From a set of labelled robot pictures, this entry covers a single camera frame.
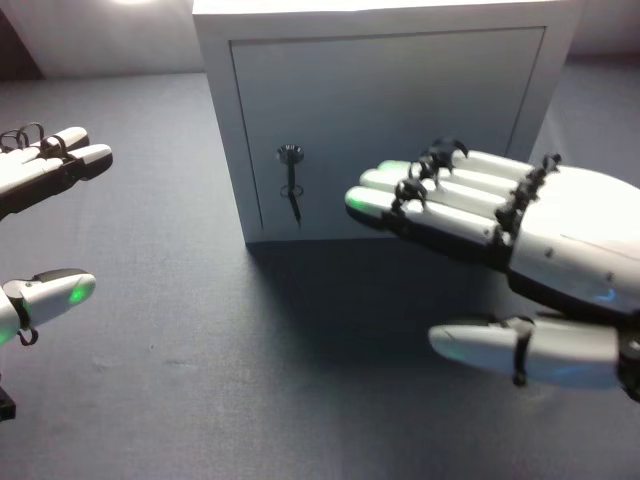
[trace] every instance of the wall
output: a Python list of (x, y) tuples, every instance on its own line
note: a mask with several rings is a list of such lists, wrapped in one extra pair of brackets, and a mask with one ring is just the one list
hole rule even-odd
[[(193, 0), (0, 0), (47, 77), (202, 70)], [(587, 0), (573, 53), (640, 51), (640, 0)]]

